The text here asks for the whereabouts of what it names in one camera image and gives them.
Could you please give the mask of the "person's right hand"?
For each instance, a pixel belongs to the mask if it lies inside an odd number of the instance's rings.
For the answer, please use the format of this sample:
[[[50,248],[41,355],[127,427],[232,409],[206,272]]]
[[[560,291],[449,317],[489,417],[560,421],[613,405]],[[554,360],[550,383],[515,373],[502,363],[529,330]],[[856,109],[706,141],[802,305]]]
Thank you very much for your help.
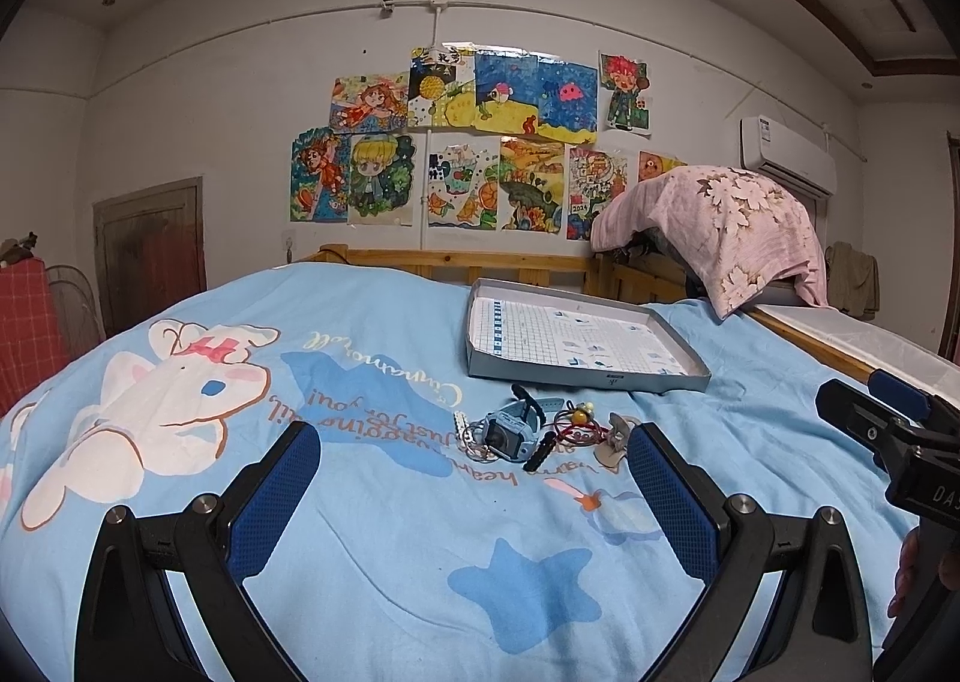
[[[921,528],[914,526],[907,534],[903,544],[901,544],[900,557],[898,557],[898,568],[895,574],[895,593],[887,606],[887,617],[895,618],[903,609],[903,604],[907,601],[908,594],[913,589],[914,579],[916,578],[916,562],[919,555],[919,541],[921,540]]]

